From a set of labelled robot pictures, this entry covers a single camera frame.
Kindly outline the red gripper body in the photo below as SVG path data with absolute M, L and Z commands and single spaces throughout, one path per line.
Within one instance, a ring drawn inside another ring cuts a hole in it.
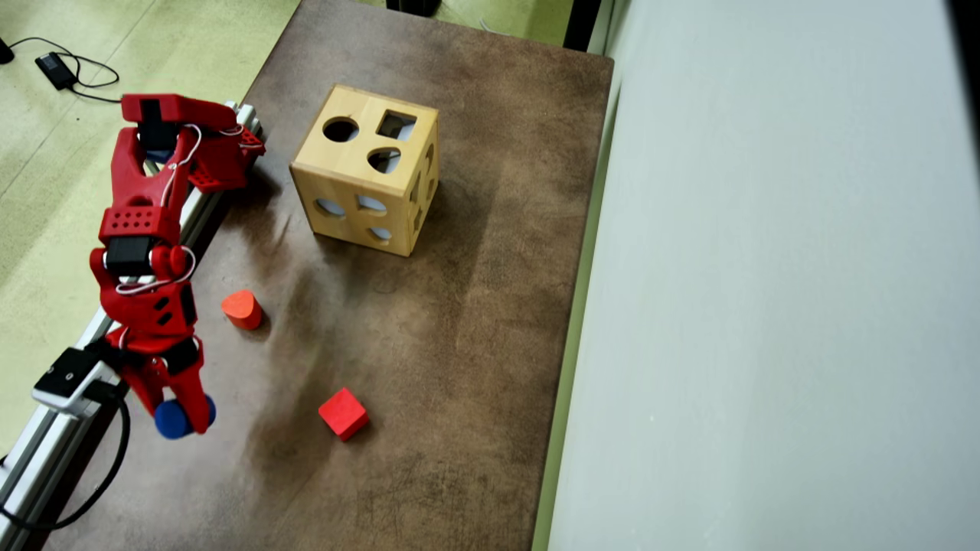
M 102 339 L 104 360 L 113 367 L 157 364 L 168 376 L 199 369 L 203 351 L 194 334 L 193 252 L 186 246 L 151 248 L 138 276 L 154 275 L 153 282 L 123 282 L 110 266 L 109 249 L 91 252 L 102 310 L 119 325 Z

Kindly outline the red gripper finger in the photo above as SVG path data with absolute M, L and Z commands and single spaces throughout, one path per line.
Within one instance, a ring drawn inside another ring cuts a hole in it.
M 172 390 L 185 421 L 181 435 L 190 435 L 192 432 L 203 435 L 211 426 L 211 402 L 203 390 L 200 370 L 200 366 L 187 367 L 172 377 Z
M 122 379 L 143 404 L 148 414 L 155 414 L 162 404 L 164 389 L 169 387 L 168 364 L 165 360 L 138 360 L 122 366 Z

